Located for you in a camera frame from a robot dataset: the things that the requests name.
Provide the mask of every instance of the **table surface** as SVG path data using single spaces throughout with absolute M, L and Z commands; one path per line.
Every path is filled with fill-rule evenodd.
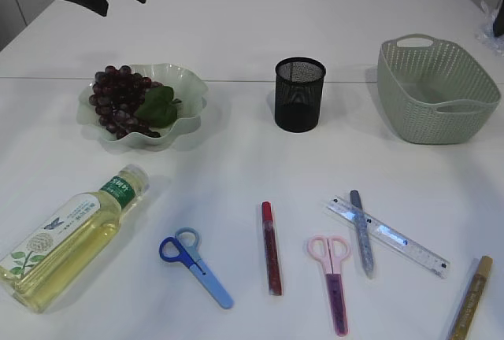
M 470 338 L 502 338 L 504 107 L 457 146 L 418 146 L 388 127 L 375 84 L 326 83 L 319 125 L 279 129 L 271 83 L 209 84 L 201 126 L 166 150 L 104 148 L 76 123 L 77 79 L 0 79 L 0 256 L 68 198 L 128 163 L 151 176 L 117 237 L 45 314 L 0 297 L 0 338 L 137 340 L 333 339 L 324 277 L 306 252 L 314 235 L 349 239 L 343 266 L 348 339 L 445 339 L 474 271 L 494 258 Z M 440 279 L 372 241 L 365 277 L 352 228 L 324 211 L 359 189 L 369 213 L 451 262 Z M 259 205 L 271 201 L 283 297 L 267 293 Z M 221 309 L 158 245 L 183 226 L 235 300 Z
M 375 82 L 380 45 L 425 33 L 466 48 L 504 83 L 475 39 L 470 0 L 108 0 L 101 18 L 56 1 L 0 53 L 0 77 L 85 78 L 107 64 L 173 63 L 204 80 L 272 81 L 286 57 L 321 61 L 328 82 Z

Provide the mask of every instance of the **flower illustration on label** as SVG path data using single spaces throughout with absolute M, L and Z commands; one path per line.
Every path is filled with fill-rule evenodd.
M 42 232 L 31 238 L 28 241 L 26 248 L 28 248 L 29 251 L 33 252 L 44 252 L 47 251 L 52 245 L 53 237 L 46 232 Z
M 12 268 L 10 272 L 13 275 L 19 275 L 20 278 L 23 278 L 27 268 L 35 267 L 45 257 L 44 255 L 33 255 L 33 253 L 46 252 L 53 245 L 53 242 L 53 237 L 46 232 L 35 235 L 26 245 L 27 250 L 30 251 L 28 252 L 28 255 L 23 251 L 17 251 L 10 254 L 10 256 L 14 259 L 14 263 L 19 265 L 18 267 Z

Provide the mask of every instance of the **gold glitter pen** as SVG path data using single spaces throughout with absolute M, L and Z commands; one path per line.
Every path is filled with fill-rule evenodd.
M 451 328 L 450 337 L 448 340 L 464 340 L 469 332 L 469 327 L 473 321 L 474 314 L 480 302 L 481 294 L 487 283 L 488 275 L 490 274 L 491 263 L 493 260 L 488 256 L 481 257 L 478 270 L 474 274 L 471 285 L 465 293 L 462 307 L 458 311 L 457 320 Z

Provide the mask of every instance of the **red glitter pen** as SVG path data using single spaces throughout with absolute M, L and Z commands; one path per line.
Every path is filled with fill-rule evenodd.
M 275 225 L 271 213 L 271 204 L 262 203 L 262 231 L 265 237 L 266 268 L 268 269 L 269 293 L 282 295 L 282 282 L 280 278 L 280 263 L 276 252 Z

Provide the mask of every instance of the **blue scissors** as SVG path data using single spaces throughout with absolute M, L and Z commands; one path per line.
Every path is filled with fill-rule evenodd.
M 186 246 L 180 241 L 180 236 L 185 233 L 190 233 L 195 236 L 195 241 Z M 174 257 L 166 256 L 165 246 L 172 243 L 178 249 L 179 254 Z M 159 246 L 159 256 L 164 261 L 169 263 L 180 262 L 184 264 L 200 283 L 208 290 L 210 295 L 217 301 L 223 309 L 230 309 L 233 306 L 233 299 L 221 285 L 219 280 L 212 271 L 203 262 L 202 257 L 198 253 L 199 233 L 190 227 L 183 227 L 177 230 L 175 237 L 169 236 L 163 240 Z

